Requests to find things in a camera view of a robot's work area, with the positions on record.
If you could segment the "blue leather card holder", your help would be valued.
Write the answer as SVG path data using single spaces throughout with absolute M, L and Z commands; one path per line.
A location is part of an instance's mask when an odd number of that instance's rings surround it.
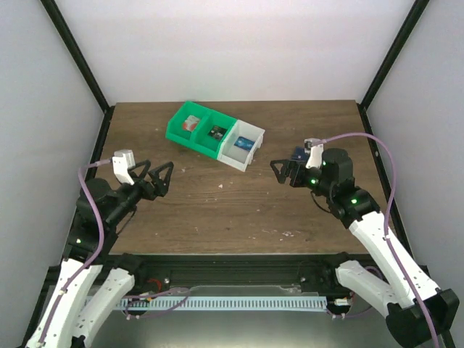
M 309 158 L 309 154 L 305 151 L 305 148 L 296 146 L 291 154 L 291 160 L 306 162 Z

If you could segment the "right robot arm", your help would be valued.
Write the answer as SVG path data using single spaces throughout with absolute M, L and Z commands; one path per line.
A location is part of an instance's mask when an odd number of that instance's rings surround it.
M 416 347 L 450 330 L 460 304 L 457 295 L 441 289 L 391 232 L 375 199 L 356 185 L 346 150 L 317 146 L 306 162 L 281 159 L 270 166 L 279 183 L 325 197 L 329 212 L 362 243 L 384 275 L 378 278 L 348 260 L 323 272 L 327 290 L 345 287 L 360 295 L 385 318 L 402 347 Z

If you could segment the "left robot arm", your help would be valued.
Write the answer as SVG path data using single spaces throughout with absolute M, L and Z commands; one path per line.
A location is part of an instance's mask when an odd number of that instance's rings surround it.
M 156 168 L 148 160 L 104 159 L 79 169 L 76 216 L 59 266 L 57 284 L 27 347 L 89 347 L 112 308 L 148 284 L 144 261 L 108 256 L 121 221 L 141 200 L 164 197 L 172 162 Z

